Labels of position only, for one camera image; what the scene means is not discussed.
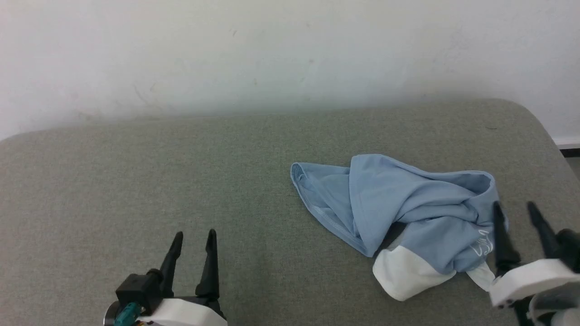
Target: black baseboard strip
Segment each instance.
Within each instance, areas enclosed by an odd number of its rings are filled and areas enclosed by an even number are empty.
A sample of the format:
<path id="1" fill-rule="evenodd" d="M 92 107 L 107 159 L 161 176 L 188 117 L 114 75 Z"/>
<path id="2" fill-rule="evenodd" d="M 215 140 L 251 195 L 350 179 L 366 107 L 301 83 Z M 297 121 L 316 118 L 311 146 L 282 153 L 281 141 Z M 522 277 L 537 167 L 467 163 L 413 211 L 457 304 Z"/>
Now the black baseboard strip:
<path id="1" fill-rule="evenodd" d="M 564 157 L 580 157 L 580 148 L 569 148 L 567 150 L 560 150 Z"/>

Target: teal connector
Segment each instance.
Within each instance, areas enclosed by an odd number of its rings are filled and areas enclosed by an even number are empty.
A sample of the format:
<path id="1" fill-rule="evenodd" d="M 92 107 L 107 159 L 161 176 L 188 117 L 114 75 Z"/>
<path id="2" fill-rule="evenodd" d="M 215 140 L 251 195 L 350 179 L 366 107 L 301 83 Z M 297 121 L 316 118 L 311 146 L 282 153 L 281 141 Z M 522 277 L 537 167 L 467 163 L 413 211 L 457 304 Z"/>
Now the teal connector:
<path id="1" fill-rule="evenodd" d="M 115 318 L 114 326 L 131 326 L 141 316 L 141 306 L 136 302 L 126 305 L 123 311 Z"/>

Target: folded cloth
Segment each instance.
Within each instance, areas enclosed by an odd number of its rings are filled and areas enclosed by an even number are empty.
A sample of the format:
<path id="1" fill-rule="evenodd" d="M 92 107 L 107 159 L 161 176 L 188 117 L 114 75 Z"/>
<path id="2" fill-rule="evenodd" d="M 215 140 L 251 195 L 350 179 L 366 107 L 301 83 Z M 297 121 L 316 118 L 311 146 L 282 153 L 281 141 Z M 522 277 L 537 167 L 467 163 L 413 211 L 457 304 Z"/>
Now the folded cloth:
<path id="1" fill-rule="evenodd" d="M 493 278 L 485 257 L 493 250 L 492 204 L 499 197 L 489 173 L 430 173 L 365 154 L 353 157 L 350 168 L 294 163 L 291 178 L 310 213 L 367 257 L 392 223 L 407 224 L 399 246 L 383 250 L 373 266 L 395 299 L 405 300 L 456 272 Z"/>

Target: logo on shirt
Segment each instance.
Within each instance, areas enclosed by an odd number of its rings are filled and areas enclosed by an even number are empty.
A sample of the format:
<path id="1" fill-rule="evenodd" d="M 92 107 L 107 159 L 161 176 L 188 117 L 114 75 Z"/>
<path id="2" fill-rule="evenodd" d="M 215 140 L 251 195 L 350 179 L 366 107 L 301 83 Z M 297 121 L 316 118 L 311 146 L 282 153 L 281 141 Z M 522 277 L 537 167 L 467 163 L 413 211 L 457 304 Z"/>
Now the logo on shirt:
<path id="1" fill-rule="evenodd" d="M 489 231 L 479 230 L 481 237 L 474 244 L 470 245 L 471 249 L 479 257 L 487 255 L 494 249 L 494 244 L 490 240 L 489 233 Z"/>

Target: white fabric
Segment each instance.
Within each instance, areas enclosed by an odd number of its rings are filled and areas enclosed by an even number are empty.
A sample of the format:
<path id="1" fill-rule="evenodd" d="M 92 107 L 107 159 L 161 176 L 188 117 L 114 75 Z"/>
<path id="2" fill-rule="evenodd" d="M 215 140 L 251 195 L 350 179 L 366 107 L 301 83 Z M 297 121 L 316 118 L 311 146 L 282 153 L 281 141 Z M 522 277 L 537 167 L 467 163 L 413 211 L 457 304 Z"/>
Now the white fabric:
<path id="1" fill-rule="evenodd" d="M 491 283 L 495 279 L 495 274 L 490 270 L 490 267 L 487 266 L 486 262 L 481 263 L 481 265 L 473 270 L 467 271 L 467 274 L 475 284 L 479 285 L 480 288 L 487 292 L 490 291 Z"/>
<path id="2" fill-rule="evenodd" d="M 372 273 L 390 296 L 405 301 L 449 280 L 456 271 L 447 275 L 439 274 L 423 258 L 405 247 L 398 246 L 392 251 L 384 249 L 379 253 Z"/>

